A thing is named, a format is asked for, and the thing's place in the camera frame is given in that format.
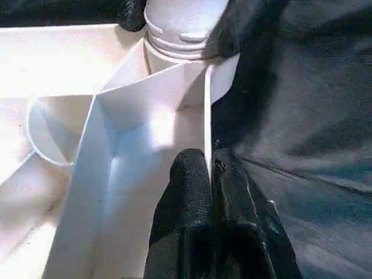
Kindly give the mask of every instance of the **white bottle cap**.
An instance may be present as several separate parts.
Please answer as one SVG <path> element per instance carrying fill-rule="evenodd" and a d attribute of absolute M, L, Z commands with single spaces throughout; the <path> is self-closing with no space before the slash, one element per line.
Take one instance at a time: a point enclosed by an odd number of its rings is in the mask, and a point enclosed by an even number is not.
<path fill-rule="evenodd" d="M 217 56 L 215 27 L 228 0 L 148 0 L 148 38 L 161 53 L 178 59 Z"/>

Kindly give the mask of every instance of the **plastic compartment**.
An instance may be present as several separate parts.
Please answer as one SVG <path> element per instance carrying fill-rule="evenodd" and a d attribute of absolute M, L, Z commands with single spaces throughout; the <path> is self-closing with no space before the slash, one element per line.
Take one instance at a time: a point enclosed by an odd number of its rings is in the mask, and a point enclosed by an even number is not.
<path fill-rule="evenodd" d="M 92 101 L 86 96 L 50 96 L 34 101 L 28 110 L 28 138 L 40 157 L 70 166 Z"/>
<path fill-rule="evenodd" d="M 218 94 L 226 93 L 232 78 L 218 69 L 236 63 L 211 66 L 207 76 L 203 61 L 164 59 L 154 69 L 162 57 L 145 45 L 92 101 L 44 278 L 141 278 L 173 159 L 199 148 L 210 165 L 211 84 L 222 78 Z"/>

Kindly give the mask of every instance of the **dark gray cloth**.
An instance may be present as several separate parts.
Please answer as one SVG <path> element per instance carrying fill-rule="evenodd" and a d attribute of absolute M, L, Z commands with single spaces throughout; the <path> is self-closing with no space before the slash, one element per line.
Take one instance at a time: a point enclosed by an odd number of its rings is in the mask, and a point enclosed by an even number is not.
<path fill-rule="evenodd" d="M 277 7 L 277 24 L 223 31 L 241 58 L 212 107 L 214 149 L 276 203 L 304 278 L 371 278 L 372 1 Z"/>

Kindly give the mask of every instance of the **finger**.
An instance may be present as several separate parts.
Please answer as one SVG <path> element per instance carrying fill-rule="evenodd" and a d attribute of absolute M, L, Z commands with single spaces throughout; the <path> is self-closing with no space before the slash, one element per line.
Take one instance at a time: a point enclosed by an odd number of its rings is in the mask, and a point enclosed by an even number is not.
<path fill-rule="evenodd" d="M 121 0 L 117 12 L 119 26 L 130 32 L 140 31 L 145 25 L 146 0 Z"/>

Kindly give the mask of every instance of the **white plastic tray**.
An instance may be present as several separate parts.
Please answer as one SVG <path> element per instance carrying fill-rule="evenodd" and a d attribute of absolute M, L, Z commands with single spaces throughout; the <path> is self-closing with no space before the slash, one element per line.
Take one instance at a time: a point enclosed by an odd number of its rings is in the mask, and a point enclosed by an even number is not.
<path fill-rule="evenodd" d="M 210 105 L 237 57 L 180 63 L 145 45 L 93 98 L 44 278 L 141 278 L 173 159 L 199 148 L 210 166 Z"/>

